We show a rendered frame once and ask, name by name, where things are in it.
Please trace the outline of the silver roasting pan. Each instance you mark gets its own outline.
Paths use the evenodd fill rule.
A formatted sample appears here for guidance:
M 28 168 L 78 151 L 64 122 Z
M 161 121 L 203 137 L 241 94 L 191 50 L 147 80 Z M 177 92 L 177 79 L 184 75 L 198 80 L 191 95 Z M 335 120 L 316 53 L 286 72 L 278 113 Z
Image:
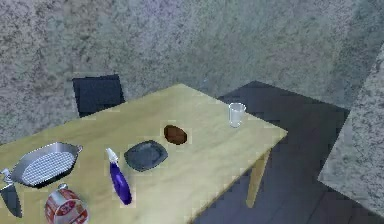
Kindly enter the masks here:
M 29 187 L 36 187 L 71 170 L 76 163 L 81 145 L 54 142 L 24 154 L 15 164 L 10 179 Z

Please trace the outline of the dark blue chair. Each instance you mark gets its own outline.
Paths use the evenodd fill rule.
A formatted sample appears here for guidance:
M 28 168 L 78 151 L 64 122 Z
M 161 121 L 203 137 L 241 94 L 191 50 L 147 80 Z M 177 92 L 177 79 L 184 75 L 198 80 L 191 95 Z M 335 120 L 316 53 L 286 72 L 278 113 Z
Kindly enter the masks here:
M 118 74 L 73 78 L 73 90 L 80 117 L 115 107 L 125 102 Z

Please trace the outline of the dark grey square plate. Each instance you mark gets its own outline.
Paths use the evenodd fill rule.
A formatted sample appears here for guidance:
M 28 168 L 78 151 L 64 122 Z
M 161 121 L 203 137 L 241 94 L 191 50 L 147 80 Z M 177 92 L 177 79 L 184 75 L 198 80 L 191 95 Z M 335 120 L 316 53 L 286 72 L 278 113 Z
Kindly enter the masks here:
M 166 149 L 154 140 L 138 143 L 124 153 L 126 163 L 139 172 L 158 166 L 167 157 Z

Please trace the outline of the clear drinking glass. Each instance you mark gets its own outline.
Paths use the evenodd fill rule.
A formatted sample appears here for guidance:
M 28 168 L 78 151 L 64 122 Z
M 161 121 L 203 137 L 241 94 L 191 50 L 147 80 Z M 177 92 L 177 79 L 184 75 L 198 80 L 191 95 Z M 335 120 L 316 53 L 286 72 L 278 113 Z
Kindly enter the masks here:
M 229 124 L 237 128 L 241 125 L 242 117 L 245 114 L 246 106 L 242 103 L 230 103 L 229 106 Z

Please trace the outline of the red and silver kettle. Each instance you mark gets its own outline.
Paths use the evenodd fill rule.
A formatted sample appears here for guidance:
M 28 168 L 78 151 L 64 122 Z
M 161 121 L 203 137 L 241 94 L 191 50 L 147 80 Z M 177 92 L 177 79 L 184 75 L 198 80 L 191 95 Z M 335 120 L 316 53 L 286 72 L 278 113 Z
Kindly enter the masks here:
M 86 204 L 65 183 L 49 195 L 44 211 L 48 224 L 88 224 L 89 221 Z

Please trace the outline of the grey kitchen knife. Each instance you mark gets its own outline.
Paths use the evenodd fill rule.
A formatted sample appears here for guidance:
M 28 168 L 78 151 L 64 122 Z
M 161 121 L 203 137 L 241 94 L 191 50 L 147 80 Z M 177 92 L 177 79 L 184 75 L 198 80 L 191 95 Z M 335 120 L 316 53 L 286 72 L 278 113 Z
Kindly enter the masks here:
M 5 168 L 1 171 L 1 174 L 4 175 L 3 181 L 6 186 L 0 189 L 0 195 L 11 214 L 17 218 L 21 218 L 21 203 L 14 182 L 11 179 L 11 173 L 7 168 Z

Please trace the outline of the brown potato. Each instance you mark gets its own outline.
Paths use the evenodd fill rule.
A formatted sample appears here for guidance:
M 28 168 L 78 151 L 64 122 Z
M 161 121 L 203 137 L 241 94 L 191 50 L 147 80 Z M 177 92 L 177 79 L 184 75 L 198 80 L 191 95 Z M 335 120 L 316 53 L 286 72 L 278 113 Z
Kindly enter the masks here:
M 187 142 L 187 133 L 174 125 L 164 127 L 164 137 L 169 143 L 175 145 L 181 145 Z

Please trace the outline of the blue spray bottle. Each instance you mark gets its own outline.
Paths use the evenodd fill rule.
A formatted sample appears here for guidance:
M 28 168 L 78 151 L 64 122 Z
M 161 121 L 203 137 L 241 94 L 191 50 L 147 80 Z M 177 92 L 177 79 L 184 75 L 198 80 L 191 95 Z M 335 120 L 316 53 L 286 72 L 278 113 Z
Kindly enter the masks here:
M 110 162 L 110 177 L 115 192 L 120 198 L 121 202 L 124 205 L 128 205 L 132 202 L 132 195 L 128 182 L 126 181 L 123 173 L 120 170 L 120 167 L 118 166 L 118 156 L 111 148 L 107 148 L 106 153 Z

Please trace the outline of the pale wooden table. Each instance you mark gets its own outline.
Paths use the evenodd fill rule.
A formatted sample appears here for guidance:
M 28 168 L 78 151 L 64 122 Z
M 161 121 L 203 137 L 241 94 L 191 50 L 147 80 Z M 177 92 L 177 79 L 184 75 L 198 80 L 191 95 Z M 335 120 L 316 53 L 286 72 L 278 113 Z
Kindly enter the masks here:
M 164 127 L 187 133 L 187 142 L 169 143 Z M 183 84 L 114 108 L 46 129 L 0 146 L 0 169 L 52 142 L 83 147 L 64 182 L 88 205 L 89 224 L 190 224 L 246 171 L 254 202 L 271 149 L 286 131 L 246 114 L 239 127 L 229 124 L 227 104 Z M 118 155 L 135 144 L 155 140 L 167 159 L 146 172 L 121 167 L 133 201 L 123 205 L 109 177 L 106 149 Z

